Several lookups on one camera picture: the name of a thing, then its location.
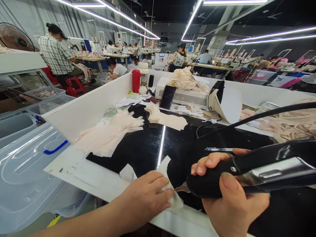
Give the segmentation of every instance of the ceiling fan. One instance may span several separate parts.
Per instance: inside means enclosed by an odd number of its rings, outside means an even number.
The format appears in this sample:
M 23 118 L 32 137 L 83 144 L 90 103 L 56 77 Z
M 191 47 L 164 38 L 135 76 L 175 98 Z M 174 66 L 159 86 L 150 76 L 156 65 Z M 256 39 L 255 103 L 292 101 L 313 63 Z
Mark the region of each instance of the ceiling fan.
M 130 0 L 130 1 L 132 1 L 132 2 L 134 2 L 134 3 L 137 3 L 138 5 L 141 6 L 141 4 L 138 2 L 138 0 Z
M 148 15 L 148 12 L 144 12 L 144 13 L 146 13 L 146 17 L 156 18 L 155 16 L 150 16 L 150 15 Z
M 269 18 L 269 19 L 277 19 L 276 16 L 281 15 L 282 13 L 273 14 L 271 16 L 259 16 L 258 18 Z

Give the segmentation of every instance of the blue handle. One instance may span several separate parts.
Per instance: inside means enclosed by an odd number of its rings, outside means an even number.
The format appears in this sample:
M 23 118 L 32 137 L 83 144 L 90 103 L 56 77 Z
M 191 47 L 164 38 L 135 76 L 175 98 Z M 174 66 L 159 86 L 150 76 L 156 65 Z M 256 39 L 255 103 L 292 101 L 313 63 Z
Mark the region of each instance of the blue handle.
M 68 143 L 68 141 L 66 140 L 59 147 L 57 147 L 55 150 L 53 150 L 53 151 L 45 150 L 43 153 L 46 154 L 46 155 L 54 154 L 55 152 L 59 151 L 67 143 Z

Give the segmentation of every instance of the pink fabric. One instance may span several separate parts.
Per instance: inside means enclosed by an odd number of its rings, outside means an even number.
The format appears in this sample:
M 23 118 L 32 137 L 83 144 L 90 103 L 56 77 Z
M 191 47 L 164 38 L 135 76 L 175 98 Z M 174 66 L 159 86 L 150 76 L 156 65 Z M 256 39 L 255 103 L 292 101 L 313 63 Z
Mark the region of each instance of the pink fabric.
M 294 85 L 294 84 L 300 82 L 301 80 L 302 80 L 302 78 L 300 78 L 300 77 L 295 78 L 295 79 L 293 79 L 293 80 L 291 80 L 291 81 L 285 83 L 283 86 L 281 86 L 281 88 L 284 88 L 284 89 L 289 88 L 289 87 L 291 87 L 292 85 Z

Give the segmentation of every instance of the chair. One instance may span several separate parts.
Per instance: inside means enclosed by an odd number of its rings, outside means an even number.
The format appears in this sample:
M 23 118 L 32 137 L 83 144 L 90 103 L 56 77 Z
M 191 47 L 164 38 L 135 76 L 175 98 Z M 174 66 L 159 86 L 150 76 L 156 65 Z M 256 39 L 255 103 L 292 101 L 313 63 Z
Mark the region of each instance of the chair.
M 81 82 L 76 76 L 67 76 L 67 75 L 60 75 L 63 78 L 68 78 L 66 79 L 65 84 L 61 84 L 62 88 L 66 91 L 67 95 L 77 97 L 77 94 L 79 92 L 83 92 L 84 94 L 86 93 L 85 89 L 83 88 Z

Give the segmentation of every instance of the electric fan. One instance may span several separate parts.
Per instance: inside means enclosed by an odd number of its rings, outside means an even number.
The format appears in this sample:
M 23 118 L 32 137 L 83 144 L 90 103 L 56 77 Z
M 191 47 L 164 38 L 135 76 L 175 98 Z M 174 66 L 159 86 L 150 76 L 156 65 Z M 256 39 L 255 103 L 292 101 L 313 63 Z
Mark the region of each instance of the electric fan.
M 30 38 L 16 26 L 0 23 L 0 44 L 10 49 L 35 52 L 35 47 Z

